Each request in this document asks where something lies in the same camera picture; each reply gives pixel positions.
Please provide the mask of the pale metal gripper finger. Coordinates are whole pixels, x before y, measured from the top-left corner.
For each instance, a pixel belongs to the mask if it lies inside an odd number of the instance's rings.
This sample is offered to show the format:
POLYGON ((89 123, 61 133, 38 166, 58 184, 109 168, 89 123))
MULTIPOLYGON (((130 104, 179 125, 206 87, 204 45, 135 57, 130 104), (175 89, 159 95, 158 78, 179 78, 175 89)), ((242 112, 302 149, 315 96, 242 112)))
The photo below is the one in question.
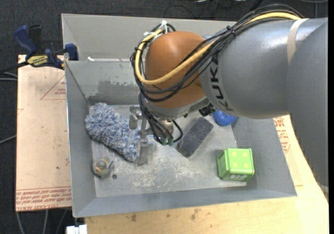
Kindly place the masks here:
POLYGON ((142 159, 141 159, 141 138, 138 138, 137 144, 136 144, 136 158, 134 160, 135 165, 143 165, 142 159))
POLYGON ((142 163, 146 164, 149 157, 149 143, 147 138, 142 138, 142 163))

